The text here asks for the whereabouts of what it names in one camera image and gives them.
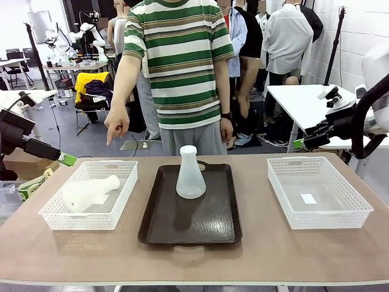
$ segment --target hand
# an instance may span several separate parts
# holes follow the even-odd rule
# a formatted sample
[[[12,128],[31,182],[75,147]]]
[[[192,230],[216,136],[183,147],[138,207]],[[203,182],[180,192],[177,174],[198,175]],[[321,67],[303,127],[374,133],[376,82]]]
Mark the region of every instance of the hand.
[[[111,107],[104,125],[108,128],[107,145],[112,142],[113,138],[117,136],[123,137],[129,126],[129,117],[125,106]]]
[[[223,140],[223,143],[226,143],[229,140],[231,140],[233,128],[230,120],[224,117],[221,118],[220,132],[221,132],[221,139]]]

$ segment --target brown table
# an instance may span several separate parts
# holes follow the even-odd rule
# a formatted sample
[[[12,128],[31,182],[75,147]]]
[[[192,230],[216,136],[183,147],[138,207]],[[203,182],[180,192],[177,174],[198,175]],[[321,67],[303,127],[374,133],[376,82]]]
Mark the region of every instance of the brown table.
[[[232,166],[243,229],[223,248],[153,248],[137,233],[157,168],[139,161],[139,180],[114,231],[51,231],[38,211],[75,167],[60,167],[0,228],[0,279],[46,285],[367,285],[389,282],[389,210],[338,157],[326,156],[374,207],[362,229],[293,231],[267,179],[267,158],[201,157]]]

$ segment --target white bottle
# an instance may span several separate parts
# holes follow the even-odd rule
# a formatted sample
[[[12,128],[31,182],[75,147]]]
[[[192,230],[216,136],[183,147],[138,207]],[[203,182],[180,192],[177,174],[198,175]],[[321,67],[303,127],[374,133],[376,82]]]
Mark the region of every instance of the white bottle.
[[[93,204],[104,204],[109,196],[106,193],[119,187],[120,180],[115,175],[105,179],[74,181],[64,185],[62,197],[72,213],[82,213]]]
[[[206,185],[196,160],[197,149],[187,145],[180,149],[181,167],[176,190],[185,199],[196,199],[205,193]]]

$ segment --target red shirt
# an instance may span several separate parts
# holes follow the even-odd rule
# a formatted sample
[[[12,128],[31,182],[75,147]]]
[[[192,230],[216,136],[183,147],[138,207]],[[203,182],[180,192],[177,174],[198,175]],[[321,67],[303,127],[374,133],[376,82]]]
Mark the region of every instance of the red shirt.
[[[224,16],[225,24],[227,25],[227,29],[230,31],[230,15]]]

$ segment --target translucent plastic flask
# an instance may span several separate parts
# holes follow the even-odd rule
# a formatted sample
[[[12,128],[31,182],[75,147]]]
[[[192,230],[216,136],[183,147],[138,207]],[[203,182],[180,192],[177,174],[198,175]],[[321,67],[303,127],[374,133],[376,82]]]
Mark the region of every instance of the translucent plastic flask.
[[[196,199],[205,193],[204,178],[196,160],[195,146],[183,146],[180,149],[181,168],[178,174],[176,190],[185,199]]]

